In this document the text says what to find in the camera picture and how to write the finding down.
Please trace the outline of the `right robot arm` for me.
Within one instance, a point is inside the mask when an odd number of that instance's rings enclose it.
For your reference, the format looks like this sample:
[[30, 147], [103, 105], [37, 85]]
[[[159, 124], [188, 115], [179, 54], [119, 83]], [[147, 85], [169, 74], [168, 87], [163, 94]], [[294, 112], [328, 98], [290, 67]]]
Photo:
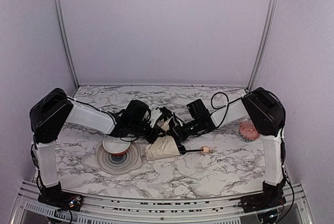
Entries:
[[192, 121], [182, 123], [174, 120], [167, 131], [177, 143], [189, 137], [210, 133], [241, 118], [250, 118], [263, 142], [265, 178], [262, 193], [241, 197], [239, 206], [245, 213], [250, 213], [286, 203], [283, 196], [286, 184], [283, 169], [286, 113], [281, 101], [272, 92], [259, 87], [238, 99], [227, 101], [225, 106], [216, 108], [213, 112], [200, 99], [189, 103], [187, 109]]

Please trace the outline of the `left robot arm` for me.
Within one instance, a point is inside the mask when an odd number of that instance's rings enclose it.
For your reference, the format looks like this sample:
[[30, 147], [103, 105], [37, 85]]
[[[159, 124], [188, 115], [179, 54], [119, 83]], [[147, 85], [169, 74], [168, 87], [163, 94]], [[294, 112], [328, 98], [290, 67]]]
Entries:
[[142, 101], [132, 100], [125, 109], [110, 112], [78, 101], [55, 88], [29, 112], [33, 143], [31, 158], [37, 169], [38, 201], [60, 210], [79, 212], [83, 196], [62, 190], [57, 175], [55, 144], [67, 124], [92, 129], [115, 138], [144, 138], [153, 143], [165, 132], [151, 122], [152, 113]]

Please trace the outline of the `beige and black umbrella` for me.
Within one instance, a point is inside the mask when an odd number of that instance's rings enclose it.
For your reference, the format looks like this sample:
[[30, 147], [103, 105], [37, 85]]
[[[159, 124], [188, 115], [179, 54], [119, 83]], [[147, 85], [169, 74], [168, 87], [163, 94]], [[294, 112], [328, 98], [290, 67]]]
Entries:
[[177, 125], [182, 127], [188, 135], [188, 138], [191, 136], [191, 134], [187, 132], [188, 126], [174, 114], [170, 119], [167, 119], [166, 121], [163, 121], [162, 124], [158, 125], [166, 131], [166, 135], [164, 137], [159, 137], [153, 144], [148, 144], [145, 147], [145, 157], [148, 161], [171, 158], [194, 152], [211, 154], [216, 151], [216, 147], [209, 146], [202, 146], [197, 149], [186, 149], [181, 142], [176, 141], [171, 135], [172, 127]]

